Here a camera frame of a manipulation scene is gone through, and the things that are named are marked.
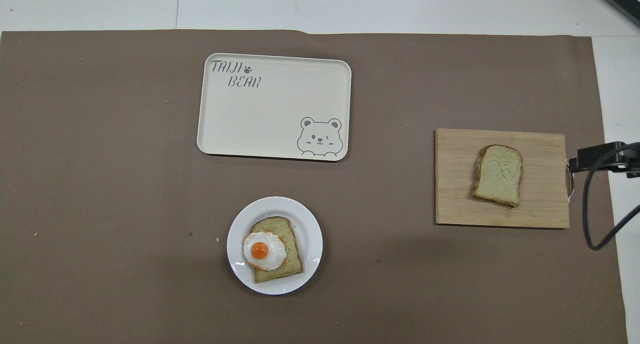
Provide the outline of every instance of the white rectangular tray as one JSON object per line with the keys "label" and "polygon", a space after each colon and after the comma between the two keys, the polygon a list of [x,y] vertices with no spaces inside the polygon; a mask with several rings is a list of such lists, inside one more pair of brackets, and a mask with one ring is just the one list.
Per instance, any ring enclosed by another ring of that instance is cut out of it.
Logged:
{"label": "white rectangular tray", "polygon": [[351,76],[342,60],[214,53],[204,66],[198,147],[207,154],[341,160]]}

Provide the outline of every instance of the black cable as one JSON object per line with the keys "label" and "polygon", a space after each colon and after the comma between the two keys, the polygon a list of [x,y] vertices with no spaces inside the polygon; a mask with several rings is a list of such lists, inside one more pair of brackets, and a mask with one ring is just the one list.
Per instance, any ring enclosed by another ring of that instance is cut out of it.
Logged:
{"label": "black cable", "polygon": [[640,212],[640,205],[637,205],[637,207],[631,210],[631,212],[629,212],[624,218],[622,218],[622,220],[619,221],[619,223],[617,223],[607,235],[605,235],[605,237],[602,239],[602,241],[599,244],[594,246],[594,244],[592,243],[592,236],[589,234],[589,224],[587,220],[587,204],[589,203],[588,201],[589,185],[592,182],[592,177],[594,177],[594,173],[600,167],[602,167],[602,164],[606,160],[608,160],[610,157],[612,157],[616,153],[620,153],[621,151],[632,149],[632,148],[640,149],[640,142],[626,144],[614,150],[608,151],[607,153],[604,153],[604,155],[602,155],[600,158],[598,158],[598,160],[596,160],[596,162],[593,164],[593,167],[589,169],[589,174],[587,175],[587,179],[584,181],[584,191],[582,193],[582,230],[584,231],[584,238],[587,240],[587,245],[589,246],[589,248],[593,249],[594,251],[599,251],[600,249],[602,249],[607,243],[609,243],[609,241],[616,235],[616,233],[619,232],[619,230],[621,230],[622,227],[624,227],[625,224],[631,220],[631,218],[633,218],[636,214],[638,214],[638,212]]}

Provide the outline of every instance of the white surface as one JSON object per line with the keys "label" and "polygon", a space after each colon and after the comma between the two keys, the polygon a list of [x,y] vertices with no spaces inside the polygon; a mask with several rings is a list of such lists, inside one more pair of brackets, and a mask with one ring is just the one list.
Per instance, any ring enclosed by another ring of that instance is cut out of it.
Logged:
{"label": "white surface", "polygon": [[[640,38],[594,38],[604,137],[607,142],[640,142]],[[617,223],[640,203],[640,178],[610,173],[611,202]],[[640,217],[615,236],[620,265],[626,332],[640,343]]]}
{"label": "white surface", "polygon": [[[304,271],[284,278],[254,283],[254,270],[243,255],[243,240],[255,223],[275,215],[290,220]],[[290,293],[309,281],[318,269],[322,249],[322,232],[314,215],[304,205],[284,197],[262,198],[247,205],[233,220],[226,238],[226,256],[238,280],[258,293],[271,295]]]}
{"label": "white surface", "polygon": [[[606,36],[594,38],[605,138],[640,140],[640,27],[604,0],[0,0],[0,30],[153,28]],[[610,178],[619,219],[640,179]],[[630,344],[640,344],[638,231],[634,219],[615,240]]]}
{"label": "white surface", "polygon": [[198,147],[208,154],[341,160],[351,76],[342,60],[212,54],[204,63]]}

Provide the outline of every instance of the white table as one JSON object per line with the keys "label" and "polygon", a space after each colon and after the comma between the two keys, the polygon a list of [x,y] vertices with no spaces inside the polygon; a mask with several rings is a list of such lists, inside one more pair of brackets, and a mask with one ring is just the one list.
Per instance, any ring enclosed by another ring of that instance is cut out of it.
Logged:
{"label": "white table", "polygon": [[[640,27],[604,0],[0,0],[0,30],[167,28],[589,35],[605,140],[640,141]],[[640,203],[640,179],[609,179],[618,221]],[[615,241],[628,341],[640,344],[640,218]]]}

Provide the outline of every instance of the white round plate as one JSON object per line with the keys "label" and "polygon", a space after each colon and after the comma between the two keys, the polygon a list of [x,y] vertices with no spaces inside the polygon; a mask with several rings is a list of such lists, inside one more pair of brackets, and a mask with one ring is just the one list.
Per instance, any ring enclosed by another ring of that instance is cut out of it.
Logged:
{"label": "white round plate", "polygon": [[[279,215],[291,221],[302,260],[300,274],[254,283],[253,267],[243,254],[243,240],[258,221]],[[316,272],[322,257],[322,232],[313,214],[304,205],[285,197],[267,197],[247,205],[233,220],[226,238],[226,256],[235,276],[250,289],[262,294],[286,294],[302,287]]]}

